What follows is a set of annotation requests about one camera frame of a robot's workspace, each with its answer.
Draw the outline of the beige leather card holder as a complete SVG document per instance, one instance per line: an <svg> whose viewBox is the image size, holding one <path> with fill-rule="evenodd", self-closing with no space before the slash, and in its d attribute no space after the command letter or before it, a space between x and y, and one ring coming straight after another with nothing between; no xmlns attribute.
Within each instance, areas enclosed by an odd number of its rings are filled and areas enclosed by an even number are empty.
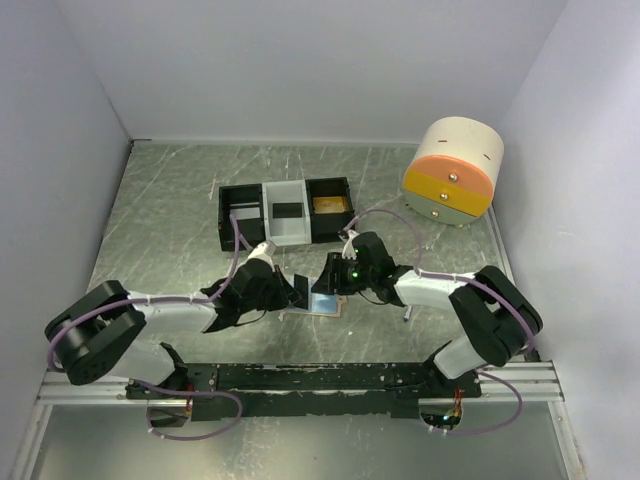
<svg viewBox="0 0 640 480"><path fill-rule="evenodd" d="M308 316L326 316L338 318L341 316L342 307L347 303L345 296L340 295L321 295L311 292L314 279L309 279L310 287L310 307L308 310L287 307L280 312L280 316L285 314L300 314Z"/></svg>

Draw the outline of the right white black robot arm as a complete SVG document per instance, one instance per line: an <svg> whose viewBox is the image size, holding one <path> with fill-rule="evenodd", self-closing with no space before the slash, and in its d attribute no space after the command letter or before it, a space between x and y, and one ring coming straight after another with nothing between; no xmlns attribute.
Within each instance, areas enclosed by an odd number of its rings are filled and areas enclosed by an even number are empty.
<svg viewBox="0 0 640 480"><path fill-rule="evenodd" d="M543 328L539 313L499 268L429 272L396 263L376 233L350 231L343 250L327 255L311 291L348 296L366 290L385 305L429 306L456 314L464 334L426 361L425 388L439 398L478 367L504 366L531 347Z"/></svg>

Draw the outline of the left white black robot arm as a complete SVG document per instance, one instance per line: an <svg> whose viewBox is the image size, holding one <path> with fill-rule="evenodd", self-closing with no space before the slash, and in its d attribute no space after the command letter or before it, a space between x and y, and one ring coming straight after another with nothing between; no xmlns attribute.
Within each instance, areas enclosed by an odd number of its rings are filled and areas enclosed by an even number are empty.
<svg viewBox="0 0 640 480"><path fill-rule="evenodd" d="M308 296L306 277L287 279L266 257L246 260L233 275L191 297L149 297L106 281L47 325L48 366L76 386L112 375L149 384L173 399L189 383L188 366L174 347L152 342L152 336L244 326L247 313L305 307Z"/></svg>

